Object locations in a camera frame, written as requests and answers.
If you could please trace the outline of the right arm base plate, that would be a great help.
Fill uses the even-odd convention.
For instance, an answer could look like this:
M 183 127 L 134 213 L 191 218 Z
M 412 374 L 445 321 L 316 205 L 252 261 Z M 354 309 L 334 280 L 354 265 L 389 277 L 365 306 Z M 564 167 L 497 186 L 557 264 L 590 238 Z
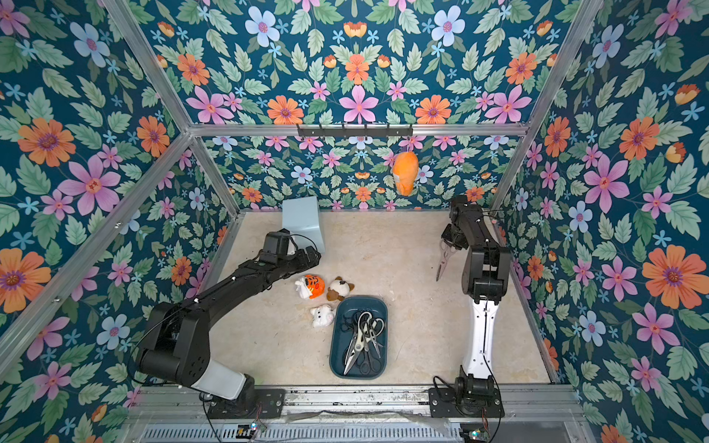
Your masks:
M 500 391 L 493 389 L 492 396 L 465 394 L 457 400 L 453 389 L 428 390 L 430 415 L 434 418 L 502 418 L 506 415 Z

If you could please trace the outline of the pink transparent scissors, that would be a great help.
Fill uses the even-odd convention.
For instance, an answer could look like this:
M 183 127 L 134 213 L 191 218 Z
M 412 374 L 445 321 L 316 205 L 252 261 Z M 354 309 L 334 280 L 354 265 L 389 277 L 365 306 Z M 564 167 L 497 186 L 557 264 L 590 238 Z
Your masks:
M 439 243 L 439 265 L 436 271 L 436 281 L 439 282 L 441 277 L 445 273 L 445 269 L 450 261 L 450 258 L 457 252 L 457 249 L 452 245 L 449 245 L 445 241 Z

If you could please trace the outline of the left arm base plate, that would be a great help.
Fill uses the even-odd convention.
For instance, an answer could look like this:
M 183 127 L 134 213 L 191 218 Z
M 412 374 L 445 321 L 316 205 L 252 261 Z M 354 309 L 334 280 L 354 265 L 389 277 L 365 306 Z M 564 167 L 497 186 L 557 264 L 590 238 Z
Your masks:
M 216 399 L 207 409 L 212 420 L 275 419 L 284 409 L 284 389 L 247 389 L 235 400 Z

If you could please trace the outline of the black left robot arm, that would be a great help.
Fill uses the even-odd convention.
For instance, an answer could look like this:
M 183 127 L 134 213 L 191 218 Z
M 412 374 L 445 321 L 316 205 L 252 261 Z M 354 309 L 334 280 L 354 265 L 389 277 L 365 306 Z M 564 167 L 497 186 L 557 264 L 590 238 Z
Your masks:
M 275 282 L 319 265 L 315 247 L 290 255 L 261 251 L 241 263 L 227 278 L 180 303 L 161 303 L 151 310 L 137 369 L 168 383 L 233 401 L 247 385 L 247 376 L 212 358 L 210 330 L 247 299 L 271 289 Z

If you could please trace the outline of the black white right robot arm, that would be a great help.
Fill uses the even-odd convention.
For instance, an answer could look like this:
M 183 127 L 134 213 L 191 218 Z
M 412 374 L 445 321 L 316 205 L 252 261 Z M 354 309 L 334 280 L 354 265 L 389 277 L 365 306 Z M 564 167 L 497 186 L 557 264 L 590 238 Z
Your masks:
M 450 257 L 465 253 L 462 292 L 468 297 L 471 326 L 468 345 L 453 388 L 463 416 L 504 417 L 500 387 L 492 370 L 495 322 L 508 293 L 511 252 L 496 240 L 487 223 L 492 214 L 461 195 L 450 202 L 450 221 L 441 234 L 440 279 Z

